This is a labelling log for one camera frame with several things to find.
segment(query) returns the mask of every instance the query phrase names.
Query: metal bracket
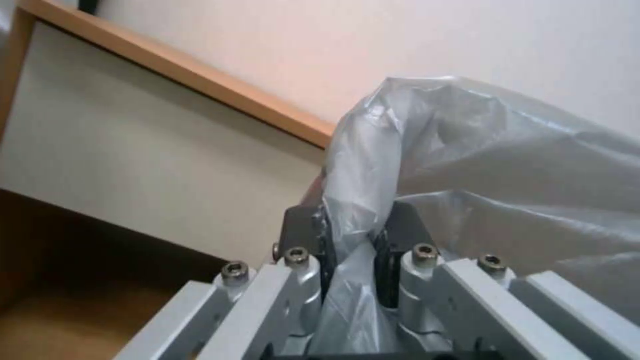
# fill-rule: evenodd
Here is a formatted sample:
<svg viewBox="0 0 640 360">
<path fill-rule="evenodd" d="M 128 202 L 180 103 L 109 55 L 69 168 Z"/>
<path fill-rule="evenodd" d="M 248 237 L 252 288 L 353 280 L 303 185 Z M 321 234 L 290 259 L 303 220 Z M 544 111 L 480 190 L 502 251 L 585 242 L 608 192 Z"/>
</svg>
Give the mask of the metal bracket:
<svg viewBox="0 0 640 360">
<path fill-rule="evenodd" d="M 189 281 L 115 359 L 186 359 L 211 337 L 231 306 L 227 292 Z"/>
<path fill-rule="evenodd" d="M 509 290 L 587 356 L 640 359 L 640 328 L 556 273 L 515 280 Z"/>
</svg>

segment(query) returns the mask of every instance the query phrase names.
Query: cylindrical joint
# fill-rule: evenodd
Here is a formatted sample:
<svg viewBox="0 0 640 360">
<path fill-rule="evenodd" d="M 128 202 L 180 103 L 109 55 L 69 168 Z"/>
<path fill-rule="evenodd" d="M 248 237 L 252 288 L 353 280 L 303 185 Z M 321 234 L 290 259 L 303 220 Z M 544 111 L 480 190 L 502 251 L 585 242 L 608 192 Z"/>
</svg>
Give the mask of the cylindrical joint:
<svg viewBox="0 0 640 360">
<path fill-rule="evenodd" d="M 292 247 L 284 254 L 284 263 L 290 268 L 307 268 L 309 251 L 303 247 Z"/>
<path fill-rule="evenodd" d="M 235 304 L 251 284 L 256 271 L 242 261 L 226 264 L 220 274 L 213 280 L 213 285 L 227 292 L 229 300 Z"/>
<path fill-rule="evenodd" d="M 429 255 L 434 253 L 437 254 L 437 250 L 428 252 Z M 414 251 L 407 252 L 401 259 L 398 322 L 406 330 L 416 334 L 443 331 L 442 324 L 429 310 L 424 298 L 424 288 L 431 281 L 433 270 L 443 264 L 444 260 L 436 256 L 432 267 L 423 267 L 415 265 L 413 259 Z"/>
<path fill-rule="evenodd" d="M 294 266 L 287 263 L 287 255 L 292 250 L 302 249 L 304 254 L 298 254 L 294 251 L 295 256 L 302 255 L 306 257 L 306 265 L 294 263 Z M 298 277 L 300 284 L 299 295 L 303 299 L 302 308 L 300 309 L 300 318 L 296 320 L 294 328 L 291 331 L 293 336 L 307 336 L 316 331 L 318 321 L 320 320 L 320 312 L 322 311 L 322 287 L 320 283 L 320 262 L 315 256 L 310 256 L 304 248 L 293 248 L 287 251 L 284 258 L 278 261 L 280 266 L 291 267 L 291 270 Z"/>
<path fill-rule="evenodd" d="M 501 258 L 496 255 L 484 255 L 478 259 L 478 266 L 490 277 L 503 279 L 507 274 L 507 266 Z"/>
<path fill-rule="evenodd" d="M 426 243 L 416 244 L 412 260 L 413 265 L 419 268 L 433 268 L 438 264 L 438 249 Z"/>
<path fill-rule="evenodd" d="M 222 268 L 221 273 L 225 286 L 241 286 L 249 281 L 249 266 L 242 261 L 231 261 Z"/>
<path fill-rule="evenodd" d="M 280 260 L 280 243 L 273 243 L 271 248 L 271 257 L 276 263 Z"/>
</svg>

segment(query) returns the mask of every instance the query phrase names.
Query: translucent plastic bag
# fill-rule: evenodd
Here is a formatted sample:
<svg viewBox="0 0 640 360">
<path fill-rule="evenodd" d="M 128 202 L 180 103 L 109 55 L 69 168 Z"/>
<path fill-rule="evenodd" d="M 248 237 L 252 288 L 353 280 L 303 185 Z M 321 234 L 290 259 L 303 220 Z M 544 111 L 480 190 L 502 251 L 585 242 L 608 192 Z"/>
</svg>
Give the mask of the translucent plastic bag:
<svg viewBox="0 0 640 360">
<path fill-rule="evenodd" d="M 395 352 L 375 251 L 395 200 L 445 259 L 553 270 L 640 323 L 640 146 L 520 94 L 460 78 L 388 79 L 340 122 L 323 204 L 338 267 L 312 354 Z"/>
</svg>

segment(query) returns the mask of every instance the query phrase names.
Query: wooden shelf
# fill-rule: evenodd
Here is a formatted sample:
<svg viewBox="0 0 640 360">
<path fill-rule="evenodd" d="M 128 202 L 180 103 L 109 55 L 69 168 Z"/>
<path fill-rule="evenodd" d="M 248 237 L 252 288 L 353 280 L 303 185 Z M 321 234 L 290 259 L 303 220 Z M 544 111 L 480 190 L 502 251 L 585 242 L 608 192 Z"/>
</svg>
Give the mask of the wooden shelf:
<svg viewBox="0 0 640 360">
<path fill-rule="evenodd" d="M 10 81 L 5 81 L 0 87 L 0 106 L 3 107 L 0 109 L 0 124 L 6 122 L 9 114 L 17 86 L 17 74 L 22 68 L 34 20 L 68 31 L 318 147 L 324 149 L 330 142 L 335 124 L 325 122 L 190 55 L 55 0 L 20 0 L 18 3 L 8 41 L 11 61 L 6 62 L 4 71 Z"/>
</svg>

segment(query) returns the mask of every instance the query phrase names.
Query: bolt head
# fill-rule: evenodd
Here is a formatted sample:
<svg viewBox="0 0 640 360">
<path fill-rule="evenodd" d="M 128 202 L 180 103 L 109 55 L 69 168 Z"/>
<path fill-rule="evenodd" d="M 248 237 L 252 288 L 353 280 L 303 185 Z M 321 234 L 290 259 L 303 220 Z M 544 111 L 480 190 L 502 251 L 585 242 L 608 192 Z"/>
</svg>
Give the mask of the bolt head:
<svg viewBox="0 0 640 360">
<path fill-rule="evenodd" d="M 427 243 L 419 243 L 412 250 L 413 265 L 419 268 L 433 268 L 438 264 L 438 249 Z"/>
<path fill-rule="evenodd" d="M 271 247 L 271 256 L 275 262 L 280 260 L 280 243 L 273 243 L 273 246 Z"/>
<path fill-rule="evenodd" d="M 309 265 L 309 251 L 303 247 L 292 247 L 284 254 L 284 263 L 290 268 L 306 268 Z"/>
<path fill-rule="evenodd" d="M 500 279 L 507 274 L 507 266 L 504 261 L 496 255 L 487 254 L 477 260 L 478 267 L 489 276 Z"/>
<path fill-rule="evenodd" d="M 225 286 L 239 286 L 249 281 L 249 266 L 243 261 L 231 261 L 222 268 Z"/>
</svg>

